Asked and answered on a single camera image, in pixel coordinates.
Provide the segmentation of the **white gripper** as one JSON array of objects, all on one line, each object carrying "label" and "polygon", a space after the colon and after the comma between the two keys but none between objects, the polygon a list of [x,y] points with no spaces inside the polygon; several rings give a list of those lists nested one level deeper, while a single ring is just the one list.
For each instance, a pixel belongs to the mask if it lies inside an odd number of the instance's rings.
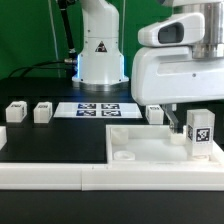
[{"label": "white gripper", "polygon": [[174,103],[224,98],[224,58],[195,59],[193,45],[205,35],[201,13],[174,14],[138,32],[131,94],[140,105],[163,104],[174,134],[183,133]]}]

